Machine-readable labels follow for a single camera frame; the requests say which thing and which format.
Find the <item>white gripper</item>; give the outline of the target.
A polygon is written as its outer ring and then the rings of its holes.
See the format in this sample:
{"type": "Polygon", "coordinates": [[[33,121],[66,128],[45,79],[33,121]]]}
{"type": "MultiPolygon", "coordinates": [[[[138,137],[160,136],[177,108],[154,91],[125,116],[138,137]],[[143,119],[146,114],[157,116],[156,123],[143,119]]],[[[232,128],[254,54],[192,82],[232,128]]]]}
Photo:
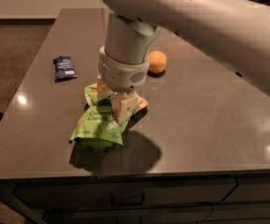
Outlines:
{"type": "MultiPolygon", "coordinates": [[[[110,58],[105,47],[99,49],[97,77],[97,100],[104,100],[115,92],[126,92],[141,87],[149,70],[149,62],[126,64],[110,58]]],[[[122,124],[133,115],[138,104],[138,95],[116,94],[111,98],[113,118],[122,124]]]]}

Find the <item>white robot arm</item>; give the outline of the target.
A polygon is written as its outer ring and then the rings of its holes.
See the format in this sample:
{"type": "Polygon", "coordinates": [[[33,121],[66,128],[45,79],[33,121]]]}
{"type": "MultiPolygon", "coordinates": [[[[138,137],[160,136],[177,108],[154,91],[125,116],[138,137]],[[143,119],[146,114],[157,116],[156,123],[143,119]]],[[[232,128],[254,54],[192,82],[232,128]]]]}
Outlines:
{"type": "Polygon", "coordinates": [[[119,93],[142,86],[161,29],[270,96],[270,6],[249,0],[102,0],[111,10],[98,70],[119,93]]]}

